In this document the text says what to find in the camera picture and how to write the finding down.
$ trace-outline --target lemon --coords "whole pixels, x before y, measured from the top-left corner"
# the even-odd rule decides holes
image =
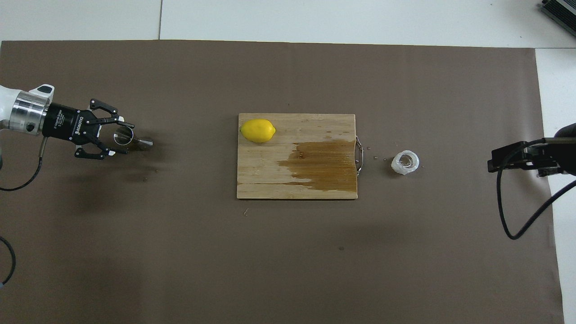
[[[268,119],[251,119],[240,127],[240,132],[248,141],[264,143],[274,136],[276,128]]]

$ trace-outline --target metal jigger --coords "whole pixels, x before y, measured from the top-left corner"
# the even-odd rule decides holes
[[[120,126],[114,132],[114,141],[120,146],[135,143],[139,150],[148,150],[154,145],[154,141],[149,137],[134,137],[134,131],[130,127]]]

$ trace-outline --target white table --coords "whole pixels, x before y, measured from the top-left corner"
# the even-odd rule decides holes
[[[544,135],[551,137],[562,126],[576,122],[576,37],[539,12],[537,4],[538,0],[3,0],[0,40],[208,39],[533,47],[537,49]],[[550,177],[551,190],[558,191],[572,179]],[[568,324],[576,324],[574,201],[576,191],[553,206]]]

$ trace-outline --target cutting board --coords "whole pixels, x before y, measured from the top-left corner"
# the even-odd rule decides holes
[[[244,122],[268,119],[276,133],[248,141]],[[354,114],[238,115],[238,199],[356,199]]]

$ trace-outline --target brown paper sheet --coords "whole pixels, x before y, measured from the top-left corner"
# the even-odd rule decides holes
[[[0,193],[18,258],[1,323],[563,321],[551,211],[509,240],[486,171],[492,149],[543,136],[532,49],[2,43],[0,84],[42,83],[119,108],[155,147],[87,161],[52,139],[38,178]],[[355,114],[358,199],[237,200],[247,111]],[[0,184],[19,185],[40,138],[0,140]],[[396,175],[405,149],[420,168]],[[503,182],[517,229],[550,190],[525,171]]]

